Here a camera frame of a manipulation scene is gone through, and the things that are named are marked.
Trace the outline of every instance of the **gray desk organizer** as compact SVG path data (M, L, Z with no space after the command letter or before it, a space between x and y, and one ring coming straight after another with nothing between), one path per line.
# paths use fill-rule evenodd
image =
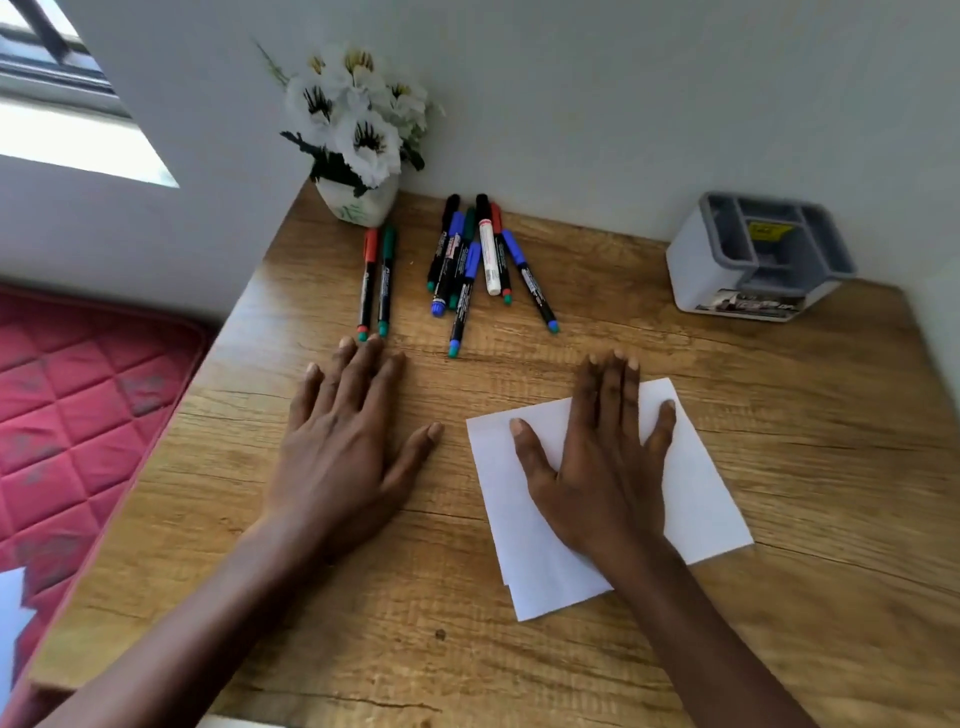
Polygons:
M708 192L666 252L677 307L785 322L856 276L825 208Z

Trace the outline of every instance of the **green marker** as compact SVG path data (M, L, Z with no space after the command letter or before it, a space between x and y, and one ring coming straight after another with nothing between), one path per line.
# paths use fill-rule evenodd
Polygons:
M457 267L453 276L454 293L450 294L450 300L446 305L451 311L457 310L460 291L464 287L464 273L467 270L467 253L470 249L470 243L473 241L473 234L476 232L476 212L475 207L468 209L467 217L464 221L464 244L460 246L460 257L457 258Z
M390 293L394 275L396 228L388 225L383 229L383 269L380 273L380 336L386 337L390 330Z

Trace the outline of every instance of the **forearm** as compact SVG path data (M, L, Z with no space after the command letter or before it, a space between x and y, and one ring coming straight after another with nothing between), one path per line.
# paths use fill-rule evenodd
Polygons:
M196 725L292 599L299 570L286 549L276 528L244 534L195 593L41 728Z
M653 540L613 586L634 613L698 728L816 724L710 603L677 552Z

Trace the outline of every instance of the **white flower pot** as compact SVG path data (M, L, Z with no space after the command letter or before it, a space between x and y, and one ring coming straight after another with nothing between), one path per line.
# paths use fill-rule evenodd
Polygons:
M391 175L376 189L368 189L360 197L353 196L348 184L317 180L317 191L326 206L341 220L364 228L379 228L387 219L400 189L400 175Z

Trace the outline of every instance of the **window sill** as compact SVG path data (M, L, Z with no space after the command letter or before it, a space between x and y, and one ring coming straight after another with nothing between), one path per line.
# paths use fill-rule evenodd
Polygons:
M0 155L178 187L132 121L0 97Z

